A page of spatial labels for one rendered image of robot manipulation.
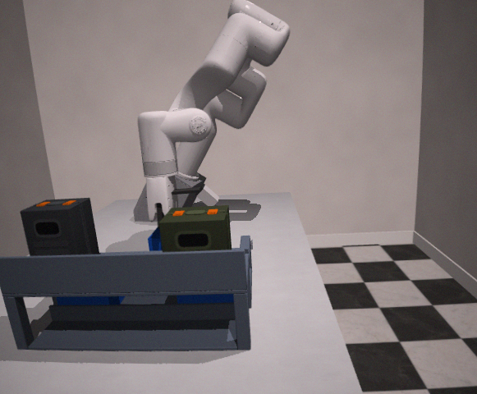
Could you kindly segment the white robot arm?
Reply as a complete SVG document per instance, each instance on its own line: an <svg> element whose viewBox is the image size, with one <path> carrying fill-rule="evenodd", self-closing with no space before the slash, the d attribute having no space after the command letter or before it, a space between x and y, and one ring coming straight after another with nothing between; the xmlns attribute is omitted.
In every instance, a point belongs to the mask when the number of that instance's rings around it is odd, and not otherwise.
<svg viewBox="0 0 477 394"><path fill-rule="evenodd" d="M246 0L234 0L227 19L168 112L138 116L145 175L178 171L177 176L197 181L197 171L217 134L215 119L236 129L250 119L267 83L250 63L271 66L289 38L290 27ZM177 150L176 142L181 142Z"/></svg>

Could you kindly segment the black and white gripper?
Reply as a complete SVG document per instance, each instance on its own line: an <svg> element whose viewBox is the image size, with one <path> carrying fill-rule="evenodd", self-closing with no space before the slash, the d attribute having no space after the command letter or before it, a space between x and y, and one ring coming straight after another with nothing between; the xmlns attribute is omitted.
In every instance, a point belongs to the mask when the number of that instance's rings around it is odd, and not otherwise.
<svg viewBox="0 0 477 394"><path fill-rule="evenodd" d="M158 218L159 223L171 208L178 208L178 196L172 195L172 192L177 188L176 174L178 174L178 171L166 175L144 175L144 177L147 177L146 196L150 222Z"/></svg>

